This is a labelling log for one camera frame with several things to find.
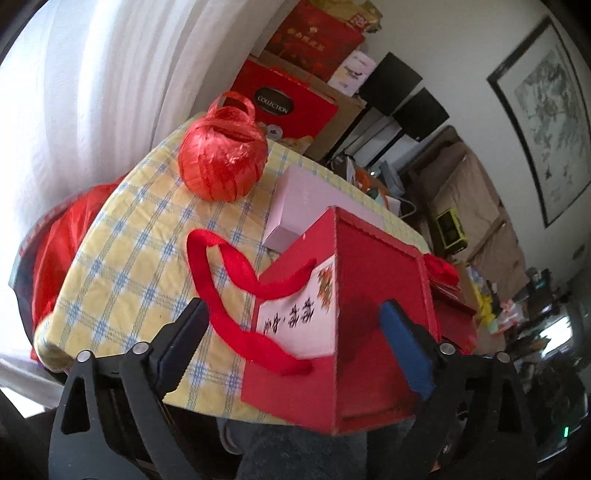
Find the picture frame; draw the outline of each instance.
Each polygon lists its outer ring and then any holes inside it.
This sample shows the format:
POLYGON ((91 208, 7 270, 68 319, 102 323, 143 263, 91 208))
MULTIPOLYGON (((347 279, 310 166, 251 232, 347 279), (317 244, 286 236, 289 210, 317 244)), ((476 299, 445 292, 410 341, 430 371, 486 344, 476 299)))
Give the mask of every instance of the picture frame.
POLYGON ((550 17, 488 82, 527 158, 548 228, 591 183, 591 125, 579 77, 550 17))

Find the yellow plaid tablecloth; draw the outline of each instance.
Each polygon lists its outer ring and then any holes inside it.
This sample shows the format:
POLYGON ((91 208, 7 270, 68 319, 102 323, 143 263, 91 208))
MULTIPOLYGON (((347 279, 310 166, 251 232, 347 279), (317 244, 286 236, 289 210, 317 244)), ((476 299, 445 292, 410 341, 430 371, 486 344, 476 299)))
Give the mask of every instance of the yellow plaid tablecloth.
MULTIPOLYGON (((178 173, 177 152, 187 127, 174 131, 126 177, 88 231, 52 315, 35 334, 42 362, 67 368, 81 350, 97 356, 126 352, 151 341, 196 296, 186 262, 187 234, 218 233, 240 249, 260 273, 277 257, 261 245, 275 182, 292 164, 323 177, 384 217, 396 238, 427 251, 423 238, 352 185, 308 158, 269 142, 269 160, 250 194, 234 203, 210 203, 191 194, 178 173)), ((242 326, 251 321, 253 298, 238 290, 222 267, 217 248, 208 252, 214 282, 228 313, 242 326)), ((271 422, 271 416, 240 400, 244 360, 211 327, 178 389, 166 403, 214 416, 271 422)))

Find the red paper gift box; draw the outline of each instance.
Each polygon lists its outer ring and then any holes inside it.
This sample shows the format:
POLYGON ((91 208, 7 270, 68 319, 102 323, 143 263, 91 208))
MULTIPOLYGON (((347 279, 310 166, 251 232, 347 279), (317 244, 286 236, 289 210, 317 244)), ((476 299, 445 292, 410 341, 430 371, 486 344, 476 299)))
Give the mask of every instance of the red paper gift box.
POLYGON ((306 151, 339 110, 305 83, 254 58, 246 60, 232 90, 252 101, 255 119, 268 138, 298 153, 306 151))
POLYGON ((418 249, 331 207, 260 277, 285 280, 310 259, 310 282, 286 299, 257 300, 252 330, 276 340, 308 375, 280 376, 247 362, 242 400, 296 425, 342 434, 414 414, 408 384, 379 326, 382 302, 396 299, 439 341, 427 270, 418 249))
POLYGON ((350 25, 301 0, 265 49, 328 82, 364 40, 350 25))

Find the red ribbon handle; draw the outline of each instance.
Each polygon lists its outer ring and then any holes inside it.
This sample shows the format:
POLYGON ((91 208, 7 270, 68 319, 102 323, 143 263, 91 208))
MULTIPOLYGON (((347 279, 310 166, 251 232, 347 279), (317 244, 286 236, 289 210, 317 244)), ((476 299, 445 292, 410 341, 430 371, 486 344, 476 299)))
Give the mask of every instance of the red ribbon handle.
POLYGON ((193 230, 187 237, 187 257, 199 297, 209 308, 209 322, 216 333, 230 348, 247 361, 280 375, 308 374, 312 370, 310 360, 297 359, 283 350, 269 337, 256 332, 244 331, 230 317, 213 283, 207 260, 207 247, 218 246, 230 280, 241 290, 261 300, 282 299, 300 291, 310 280, 315 260, 283 282, 261 284, 256 272, 243 253, 219 235, 208 230, 193 230))

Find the white curtain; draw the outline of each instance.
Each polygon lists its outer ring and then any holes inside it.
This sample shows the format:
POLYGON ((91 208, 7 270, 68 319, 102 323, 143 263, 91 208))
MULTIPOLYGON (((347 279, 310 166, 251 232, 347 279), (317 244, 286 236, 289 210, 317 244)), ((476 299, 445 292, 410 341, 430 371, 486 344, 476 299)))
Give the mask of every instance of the white curtain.
POLYGON ((33 224, 206 109, 282 2, 49 0, 35 14, 0 66, 0 351, 26 342, 6 283, 33 224))

